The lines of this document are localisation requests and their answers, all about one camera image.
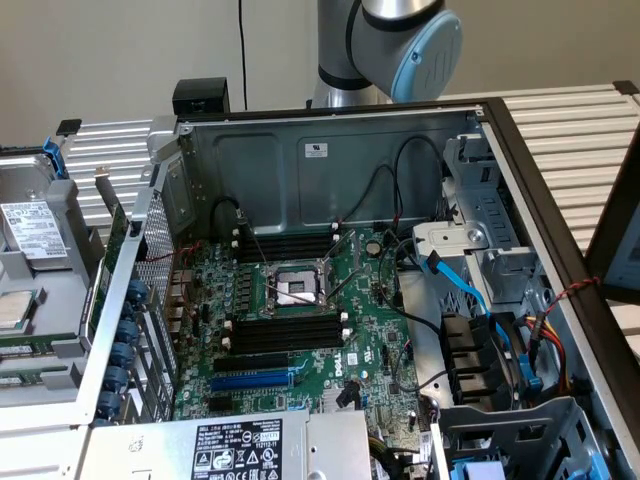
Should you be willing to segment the blue hard disk bracket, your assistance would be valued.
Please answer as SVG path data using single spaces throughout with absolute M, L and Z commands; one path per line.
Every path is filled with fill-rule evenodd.
M 58 179 L 68 179 L 69 175 L 59 145 L 48 136 L 43 143 L 42 149 L 50 158 L 56 177 Z

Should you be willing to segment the CPU socket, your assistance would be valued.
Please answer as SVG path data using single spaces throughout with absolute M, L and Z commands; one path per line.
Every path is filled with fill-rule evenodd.
M 329 261 L 266 264 L 259 275 L 257 313 L 264 317 L 324 315 L 337 310 Z

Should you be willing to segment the silver hard disk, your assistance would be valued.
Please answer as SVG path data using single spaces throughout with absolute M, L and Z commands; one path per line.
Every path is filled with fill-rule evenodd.
M 0 154 L 0 232 L 7 249 L 22 253 L 35 271 L 71 267 L 60 221 L 46 201 L 55 180 L 44 154 Z

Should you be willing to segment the silver power supply with label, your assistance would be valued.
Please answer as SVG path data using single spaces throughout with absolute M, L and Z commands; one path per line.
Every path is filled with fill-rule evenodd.
M 81 480 L 372 480 L 361 412 L 100 427 Z

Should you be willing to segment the long black expansion slot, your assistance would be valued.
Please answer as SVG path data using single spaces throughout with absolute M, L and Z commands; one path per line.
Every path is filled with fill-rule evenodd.
M 288 368 L 287 353 L 227 356 L 213 361 L 213 371 L 216 374 Z

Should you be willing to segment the grey parts rack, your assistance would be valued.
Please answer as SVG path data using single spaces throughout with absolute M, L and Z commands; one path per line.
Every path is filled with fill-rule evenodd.
M 11 153 L 46 155 L 40 147 L 0 147 L 0 154 Z M 22 332 L 0 333 L 0 344 L 47 342 L 54 350 L 47 356 L 0 357 L 0 370 L 67 368 L 45 373 L 42 385 L 0 388 L 0 409 L 64 403 L 74 400 L 79 390 L 90 347 L 85 336 L 87 297 L 104 248 L 97 230 L 85 222 L 78 194 L 73 180 L 56 177 L 46 197 L 65 235 L 71 263 L 67 270 L 31 269 L 22 253 L 7 249 L 0 232 L 0 294 L 36 291 L 28 326 Z

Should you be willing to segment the blue plastic block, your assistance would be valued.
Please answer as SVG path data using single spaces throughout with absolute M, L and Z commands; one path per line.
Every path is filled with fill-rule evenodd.
M 506 480 L 499 461 L 458 462 L 450 471 L 450 480 Z

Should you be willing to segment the metal locking lever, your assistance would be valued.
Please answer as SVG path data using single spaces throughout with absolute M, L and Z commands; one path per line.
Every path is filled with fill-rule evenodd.
M 266 284 L 266 291 L 276 307 L 324 306 L 324 296 L 315 288 L 302 281 Z
M 262 247 L 261 247 L 261 245 L 260 245 L 260 243 L 258 241 L 258 238 L 257 238 L 257 236 L 255 234 L 255 230 L 254 230 L 254 228 L 253 228 L 253 226 L 251 224 L 251 221 L 249 220 L 249 217 L 247 216 L 247 214 L 242 209 L 238 209 L 236 211 L 236 213 L 237 213 L 237 217 L 238 217 L 238 224 L 239 225 L 244 225 L 246 227 L 246 231 L 248 232 L 249 237 L 253 241 L 253 243 L 254 243 L 254 245 L 255 245 L 255 247 L 256 247 L 259 255 L 260 255 L 260 258 L 261 258 L 262 262 L 264 264 L 267 264 L 266 256 L 265 256 L 264 251 L 263 251 L 263 249 L 262 249 Z

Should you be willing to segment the open grey PC case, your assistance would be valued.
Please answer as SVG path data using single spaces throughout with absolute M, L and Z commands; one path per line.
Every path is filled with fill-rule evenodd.
M 493 311 L 433 251 L 416 253 L 416 225 L 448 216 L 443 194 L 446 141 L 484 136 L 502 172 L 546 275 L 542 311 Z M 307 159 L 304 142 L 327 142 L 327 158 Z M 101 312 L 87 371 L 93 399 L 79 460 L 80 479 L 91 433 L 100 427 L 167 423 L 179 380 L 173 277 L 203 242 L 230 242 L 242 209 L 255 234 L 328 231 L 339 239 L 369 229 L 403 238 L 413 269 L 400 275 L 423 420 L 415 431 L 384 435 L 367 426 L 372 480 L 450 480 L 439 427 L 453 403 L 440 336 L 442 317 L 510 312 L 542 380 L 522 409 L 569 397 L 584 411 L 612 480 L 640 480 L 640 364 L 618 332 L 604 292 L 623 269 L 591 273 L 543 177 L 503 103 L 460 102 L 356 108 L 340 113 L 282 112 L 262 117 L 182 116 L 156 121 L 151 162 L 134 207 Z M 126 298 L 128 283 L 149 288 L 145 303 Z M 139 343 L 120 414 L 96 415 L 121 320 L 134 321 Z

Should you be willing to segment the grey metal disk bay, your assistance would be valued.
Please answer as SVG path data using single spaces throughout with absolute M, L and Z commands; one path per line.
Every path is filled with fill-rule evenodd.
M 448 216 L 414 227 L 419 259 L 435 251 L 493 311 L 544 310 L 550 296 L 544 268 L 511 205 L 488 140 L 458 135 L 446 141 L 443 157 Z

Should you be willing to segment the metal socket cover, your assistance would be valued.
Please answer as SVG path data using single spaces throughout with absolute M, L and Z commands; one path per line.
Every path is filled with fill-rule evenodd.
M 326 265 L 331 260 L 332 254 L 337 253 L 340 247 L 346 241 L 350 241 L 353 246 L 353 270 L 347 275 L 344 280 L 340 281 L 328 294 L 325 295 L 326 301 L 329 301 L 332 297 L 336 296 L 355 277 L 356 274 L 362 271 L 362 265 L 360 264 L 360 240 L 356 236 L 356 231 L 354 229 L 341 236 L 333 244 L 333 246 L 321 259 L 321 263 L 323 265 Z

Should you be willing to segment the green motherboard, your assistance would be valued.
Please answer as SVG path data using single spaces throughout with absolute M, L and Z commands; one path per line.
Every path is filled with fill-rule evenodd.
M 257 313 L 258 283 L 263 262 L 241 263 L 230 242 L 203 242 L 188 256 L 173 277 L 173 311 L 179 329 L 175 346 L 179 380 L 173 416 L 177 420 L 228 415 L 307 410 L 320 412 L 323 391 L 339 388 L 360 401 L 367 426 L 384 435 L 415 431 L 423 420 L 410 330 L 414 324 L 404 312 L 400 275 L 412 271 L 403 238 L 389 238 L 362 229 L 362 271 L 336 295 L 344 346 L 309 351 L 281 352 L 289 356 L 288 369 L 216 374 L 213 361 L 234 355 L 225 336 L 235 319 L 269 318 Z M 382 250 L 373 258 L 368 241 Z M 353 270 L 353 246 L 346 241 L 332 254 L 333 288 Z M 286 370 L 293 375 L 289 387 L 212 392 L 212 378 L 242 373 Z M 234 410 L 215 414 L 208 399 L 230 395 Z

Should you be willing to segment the black fan shroud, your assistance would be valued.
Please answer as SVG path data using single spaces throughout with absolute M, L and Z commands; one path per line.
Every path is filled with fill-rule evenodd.
M 456 406 L 485 412 L 519 410 L 526 406 L 523 375 L 517 355 L 523 342 L 514 327 L 515 315 L 467 318 L 442 317 L 440 343 Z

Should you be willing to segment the green graphics card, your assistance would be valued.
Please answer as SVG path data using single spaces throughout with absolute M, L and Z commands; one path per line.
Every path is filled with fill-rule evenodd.
M 128 229 L 127 216 L 109 179 L 108 171 L 102 167 L 98 168 L 94 179 L 111 221 L 104 254 L 98 264 L 91 295 L 87 297 L 85 336 L 89 346 L 93 344 L 106 295 Z

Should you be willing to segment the small silver heat sink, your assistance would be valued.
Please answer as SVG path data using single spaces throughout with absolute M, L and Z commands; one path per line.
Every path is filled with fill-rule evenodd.
M 355 400 L 354 396 L 347 394 L 343 389 L 332 388 L 323 391 L 320 401 L 321 413 L 336 413 L 360 410 L 359 400 Z

